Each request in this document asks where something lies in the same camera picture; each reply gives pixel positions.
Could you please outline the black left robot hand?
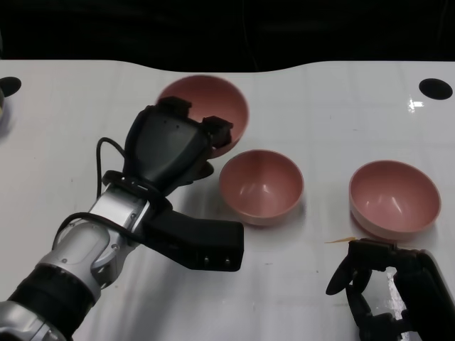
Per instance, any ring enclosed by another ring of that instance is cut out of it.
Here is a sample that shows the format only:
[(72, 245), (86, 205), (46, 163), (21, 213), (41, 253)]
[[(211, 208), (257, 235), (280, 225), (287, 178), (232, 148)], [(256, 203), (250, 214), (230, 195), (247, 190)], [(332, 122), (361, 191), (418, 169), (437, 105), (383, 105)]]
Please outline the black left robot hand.
[(164, 97), (141, 111), (127, 134), (123, 174), (163, 195), (212, 175), (209, 159), (232, 142), (233, 123), (216, 116), (195, 121), (191, 107), (184, 99)]

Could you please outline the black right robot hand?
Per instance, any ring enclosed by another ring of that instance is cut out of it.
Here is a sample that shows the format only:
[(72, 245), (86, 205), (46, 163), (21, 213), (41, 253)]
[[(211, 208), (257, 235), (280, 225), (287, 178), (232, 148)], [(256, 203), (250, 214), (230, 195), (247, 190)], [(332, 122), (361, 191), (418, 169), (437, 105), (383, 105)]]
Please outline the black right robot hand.
[[(374, 271), (392, 267), (394, 285), (404, 302), (400, 319), (389, 313), (373, 315), (363, 297)], [(454, 339), (454, 300), (432, 255), (427, 250), (401, 249), (372, 239), (349, 243), (326, 289), (329, 296), (346, 292), (361, 340), (401, 340), (416, 332), (422, 340)]]

